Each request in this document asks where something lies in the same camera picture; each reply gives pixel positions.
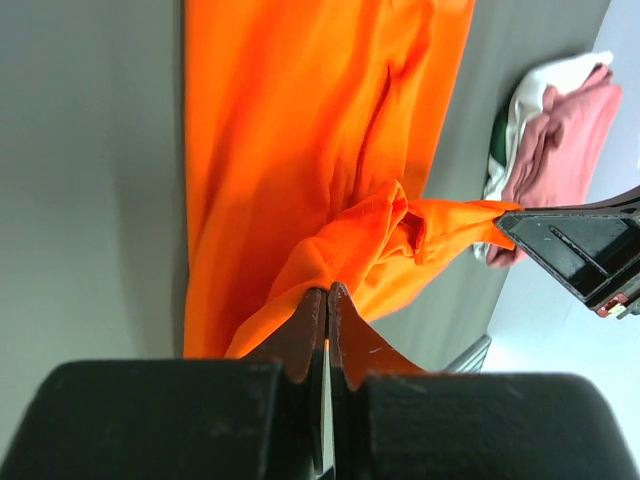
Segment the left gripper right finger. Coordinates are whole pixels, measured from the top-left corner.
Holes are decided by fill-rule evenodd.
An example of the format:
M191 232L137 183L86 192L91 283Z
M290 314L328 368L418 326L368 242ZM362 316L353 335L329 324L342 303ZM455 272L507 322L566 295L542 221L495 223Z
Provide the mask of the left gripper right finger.
M338 479L635 479L613 412L568 374L427 373L328 294Z

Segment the orange t shirt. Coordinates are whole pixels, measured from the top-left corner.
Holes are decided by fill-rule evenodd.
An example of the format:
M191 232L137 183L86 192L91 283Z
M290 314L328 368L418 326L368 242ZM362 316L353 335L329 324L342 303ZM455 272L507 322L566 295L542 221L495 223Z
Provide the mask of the orange t shirt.
M426 199L470 1L189 1L184 354L239 358L311 288L364 319L469 246L496 201Z

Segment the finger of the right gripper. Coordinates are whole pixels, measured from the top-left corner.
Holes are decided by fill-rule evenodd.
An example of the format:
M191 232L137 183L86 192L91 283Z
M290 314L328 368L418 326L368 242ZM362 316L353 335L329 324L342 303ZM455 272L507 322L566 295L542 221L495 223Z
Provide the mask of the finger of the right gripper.
M639 314L639 209L534 209L496 226L601 318Z
M606 208L616 208L626 204L634 204L639 201L640 194L640 186L636 186L622 194L614 196L609 199L600 200L597 202L591 202L587 204L580 205L570 205L570 206L560 206L560 207L544 207L544 208L528 208L526 210L529 212L542 212L542 211L570 211L570 210L594 210L594 209L606 209Z

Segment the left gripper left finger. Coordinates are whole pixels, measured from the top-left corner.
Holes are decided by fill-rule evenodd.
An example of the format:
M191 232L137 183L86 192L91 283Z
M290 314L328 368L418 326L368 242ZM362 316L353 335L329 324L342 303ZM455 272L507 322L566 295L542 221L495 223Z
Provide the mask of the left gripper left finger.
M56 367L31 400L5 479L314 479L324 470L327 294L239 360Z

